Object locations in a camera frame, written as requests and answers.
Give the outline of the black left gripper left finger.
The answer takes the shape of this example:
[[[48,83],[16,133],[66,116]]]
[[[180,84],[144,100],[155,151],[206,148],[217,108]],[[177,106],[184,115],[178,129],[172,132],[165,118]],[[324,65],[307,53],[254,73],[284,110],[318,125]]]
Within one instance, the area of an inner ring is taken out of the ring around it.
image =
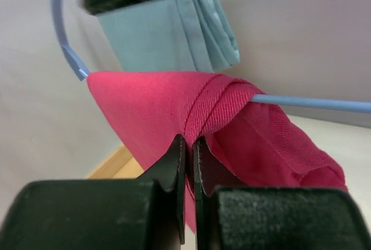
[[[24,186],[1,225],[2,249],[180,249],[186,143],[135,179],[43,180]]]

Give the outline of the magenta trousers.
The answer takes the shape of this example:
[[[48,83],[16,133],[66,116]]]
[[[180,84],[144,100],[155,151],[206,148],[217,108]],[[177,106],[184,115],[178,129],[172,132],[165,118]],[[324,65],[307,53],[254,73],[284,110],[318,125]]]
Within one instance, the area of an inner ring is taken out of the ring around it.
[[[214,156],[250,186],[347,189],[342,167],[279,106],[251,102],[260,90],[248,81],[195,71],[100,71],[87,84],[143,169],[179,134],[188,148],[204,137]]]

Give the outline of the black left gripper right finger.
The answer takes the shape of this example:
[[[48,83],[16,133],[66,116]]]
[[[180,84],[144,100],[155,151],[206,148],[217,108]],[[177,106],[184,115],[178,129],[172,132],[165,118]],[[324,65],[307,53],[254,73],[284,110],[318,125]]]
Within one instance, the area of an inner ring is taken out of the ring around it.
[[[194,144],[198,249],[369,249],[351,196],[337,189],[248,187],[201,138]]]

